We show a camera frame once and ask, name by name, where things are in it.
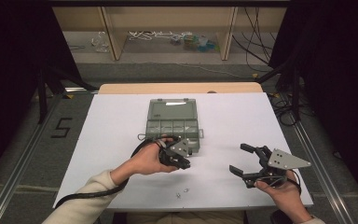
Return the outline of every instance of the hand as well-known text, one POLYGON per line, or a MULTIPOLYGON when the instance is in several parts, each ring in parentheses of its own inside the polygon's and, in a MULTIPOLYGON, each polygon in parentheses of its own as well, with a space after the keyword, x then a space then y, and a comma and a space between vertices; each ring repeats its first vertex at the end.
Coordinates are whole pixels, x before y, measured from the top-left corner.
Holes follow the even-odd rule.
MULTIPOLYGON (((171 138, 162 138, 164 142, 172 141, 171 138)), ((113 182, 116 185, 121 184, 124 180, 132 175, 152 175, 154 173, 164 172, 170 173, 177 170, 174 166, 166 166, 159 162, 159 147, 155 143, 151 143, 141 148, 132 158, 125 161, 115 170, 110 172, 113 182)))
MULTIPOLYGON (((287 171, 286 175, 287 178, 296 181, 293 171, 287 171)), ((289 216, 294 223, 306 222, 312 219, 308 211, 305 209, 304 204, 301 202, 298 188, 294 184, 285 182, 280 187, 273 188, 266 182, 256 181, 255 186, 266 192, 278 208, 289 216)))

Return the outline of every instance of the metal gripper jaw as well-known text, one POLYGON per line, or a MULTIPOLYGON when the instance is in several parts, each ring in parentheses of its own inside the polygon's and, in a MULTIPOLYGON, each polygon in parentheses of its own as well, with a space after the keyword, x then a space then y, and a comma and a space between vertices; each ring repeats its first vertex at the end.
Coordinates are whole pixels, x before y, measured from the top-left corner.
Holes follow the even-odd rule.
POLYGON ((158 154, 159 161, 168 166, 176 166, 178 169, 190 168, 190 161, 185 159, 191 154, 187 140, 179 140, 169 143, 158 154))
POLYGON ((242 178, 248 189, 254 188, 257 180, 264 181, 272 187, 279 187, 287 179, 286 170, 310 166, 310 162, 279 149, 271 152, 268 147, 251 147, 246 144, 241 144, 241 149, 250 153, 255 152, 262 166, 259 173, 244 174, 243 170, 229 165, 229 171, 242 178))

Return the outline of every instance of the gray floor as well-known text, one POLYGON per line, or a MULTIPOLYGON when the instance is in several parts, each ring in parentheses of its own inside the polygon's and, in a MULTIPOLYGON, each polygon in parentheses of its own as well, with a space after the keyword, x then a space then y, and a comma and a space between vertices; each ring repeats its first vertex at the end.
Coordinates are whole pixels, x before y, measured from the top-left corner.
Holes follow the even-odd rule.
MULTIPOLYGON (((100 86, 112 82, 182 82, 182 81, 251 81, 253 74, 262 75, 252 68, 269 70, 255 57, 249 57, 249 67, 245 63, 246 55, 238 45, 232 44, 228 61, 221 61, 220 54, 216 50, 206 53, 188 52, 178 46, 172 46, 164 39, 152 41, 135 39, 128 41, 120 61, 110 60, 109 53, 96 53, 90 44, 90 39, 95 33, 68 33, 65 34, 68 44, 71 46, 85 46, 83 49, 73 49, 78 69, 83 79, 89 84, 100 86)), ((205 34, 210 39, 213 35, 205 34)), ((263 35, 265 44, 273 46, 273 39, 269 34, 263 35)), ((242 44, 247 42, 236 37, 242 44)), ((251 50, 264 57, 260 47, 252 46, 251 50)), ((265 92, 276 92, 274 84, 278 77, 263 83, 265 92)), ((68 87, 75 86, 64 82, 68 87)), ((52 111, 46 127, 35 146, 32 157, 24 168, 14 194, 8 201, 5 213, 0 218, 0 223, 40 223, 51 213, 56 192, 58 191, 66 167, 71 159, 76 140, 81 132, 83 122, 87 116, 92 94, 77 93, 71 97, 51 96, 48 101, 57 102, 52 111), (62 126, 70 128, 64 138, 54 138, 54 135, 63 135, 65 130, 57 130, 57 124, 62 118, 62 126)), ((278 103, 281 98, 272 100, 278 103)), ((301 104, 306 105, 305 95, 301 97, 301 104)), ((282 116, 283 122, 290 122, 288 115, 282 116)), ((29 112, 16 136, 13 137, 10 147, 5 151, 0 160, 0 191, 10 179, 22 153, 28 148, 28 143, 33 137, 33 132, 38 128, 38 101, 37 97, 29 104, 29 112)), ((307 132, 315 151, 321 159, 324 170, 331 178, 334 187, 337 188, 339 197, 348 208, 352 223, 358 223, 358 185, 352 178, 345 163, 333 156, 335 151, 327 134, 324 132, 318 118, 312 114, 309 107, 301 109, 301 124, 307 132)), ((307 158, 304 143, 298 137, 298 131, 294 126, 282 124, 282 131, 294 155, 307 158)), ((326 223, 340 222, 334 206, 329 202, 328 194, 324 191, 317 173, 313 168, 301 170, 301 174, 313 197, 314 206, 309 210, 326 223)), ((249 223, 270 223, 269 214, 276 208, 263 208, 247 212, 249 223)), ((102 223, 111 223, 112 213, 104 212, 102 223)))

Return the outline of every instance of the metal rail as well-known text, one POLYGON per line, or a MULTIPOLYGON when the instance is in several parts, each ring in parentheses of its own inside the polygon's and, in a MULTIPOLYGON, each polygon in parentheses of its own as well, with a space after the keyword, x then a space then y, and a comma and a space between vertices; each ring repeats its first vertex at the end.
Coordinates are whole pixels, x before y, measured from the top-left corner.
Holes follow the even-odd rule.
MULTIPOLYGON (((288 98, 285 94, 281 94, 283 100, 286 102, 288 98)), ((295 122, 295 117, 291 114, 290 116, 292 122, 295 122)), ((324 165, 321 159, 318 156, 315 148, 313 147, 310 138, 305 131, 304 126, 302 125, 301 121, 298 120, 295 124, 296 134, 298 139, 300 140, 303 148, 307 156, 310 158, 310 162, 312 162, 313 170, 315 171, 316 176, 321 183, 321 186, 324 190, 324 193, 329 200, 334 212, 336 213, 336 217, 341 224, 352 224, 354 223, 353 219, 351 218, 351 214, 348 210, 347 205, 343 201, 342 197, 340 196, 335 184, 333 183, 330 175, 326 172, 324 165)))
POLYGON ((50 110, 48 111, 44 121, 36 126, 31 140, 28 142, 26 149, 23 151, 8 181, 3 186, 2 191, 0 192, 0 219, 5 213, 5 210, 10 202, 11 197, 14 194, 14 191, 16 190, 16 187, 19 185, 20 180, 30 160, 34 155, 35 150, 37 149, 40 137, 42 136, 42 133, 46 128, 48 120, 50 119, 52 113, 54 112, 54 109, 57 107, 57 104, 61 100, 61 98, 61 95, 55 95, 53 97, 50 103, 50 110))

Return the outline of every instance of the black curtain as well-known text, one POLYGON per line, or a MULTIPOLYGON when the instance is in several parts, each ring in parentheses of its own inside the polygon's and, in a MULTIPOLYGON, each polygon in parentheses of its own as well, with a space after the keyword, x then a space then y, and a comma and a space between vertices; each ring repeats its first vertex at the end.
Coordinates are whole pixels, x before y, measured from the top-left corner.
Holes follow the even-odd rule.
MULTIPOLYGON (((288 8, 272 52, 272 67, 287 59, 314 11, 288 8)), ((358 2, 335 2, 314 42, 315 48, 298 69, 313 110, 358 183, 358 2)))
MULTIPOLYGON (((17 131, 47 65, 80 78, 51 7, 43 2, 0 1, 0 157, 17 131)), ((60 76, 47 70, 55 92, 60 76)))

